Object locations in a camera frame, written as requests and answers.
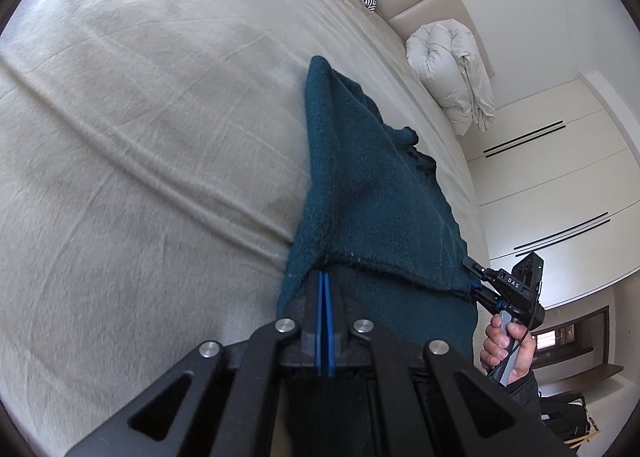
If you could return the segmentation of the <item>black sleeve right forearm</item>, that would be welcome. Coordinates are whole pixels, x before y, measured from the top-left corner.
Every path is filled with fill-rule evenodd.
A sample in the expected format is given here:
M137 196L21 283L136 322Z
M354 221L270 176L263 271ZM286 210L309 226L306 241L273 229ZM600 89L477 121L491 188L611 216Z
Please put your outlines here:
M524 377L506 386L506 393L518 403L524 411L537 419L541 418L540 396L538 383L533 370L528 370Z

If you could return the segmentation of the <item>right hand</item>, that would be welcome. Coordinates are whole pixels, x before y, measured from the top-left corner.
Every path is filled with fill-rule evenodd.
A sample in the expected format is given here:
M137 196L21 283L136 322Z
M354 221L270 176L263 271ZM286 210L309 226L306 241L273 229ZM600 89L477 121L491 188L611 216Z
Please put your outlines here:
M510 340L515 338L521 341L520 351L510 372L508 383L512 385L529 374L537 344L525 326L509 323L504 333L501 317L494 315L485 329L485 335L483 348L480 351L480 362L486 370L498 366L509 356Z

